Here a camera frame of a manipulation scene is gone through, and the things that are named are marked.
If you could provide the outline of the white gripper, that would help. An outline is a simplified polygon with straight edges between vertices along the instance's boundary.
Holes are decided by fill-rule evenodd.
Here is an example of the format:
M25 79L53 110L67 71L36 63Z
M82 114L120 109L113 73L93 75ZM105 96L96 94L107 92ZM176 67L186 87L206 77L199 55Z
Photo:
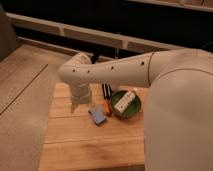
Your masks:
M70 85L70 99L74 104L71 104L70 112L74 113L76 104L88 104L92 102L92 92L88 84Z

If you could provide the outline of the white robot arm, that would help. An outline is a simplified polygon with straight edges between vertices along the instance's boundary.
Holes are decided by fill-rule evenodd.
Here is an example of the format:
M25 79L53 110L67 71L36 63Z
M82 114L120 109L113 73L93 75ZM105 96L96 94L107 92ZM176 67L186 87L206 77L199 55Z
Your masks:
M213 53L150 52L93 64L78 53L58 71L75 103L91 83L145 87L145 171L213 171Z

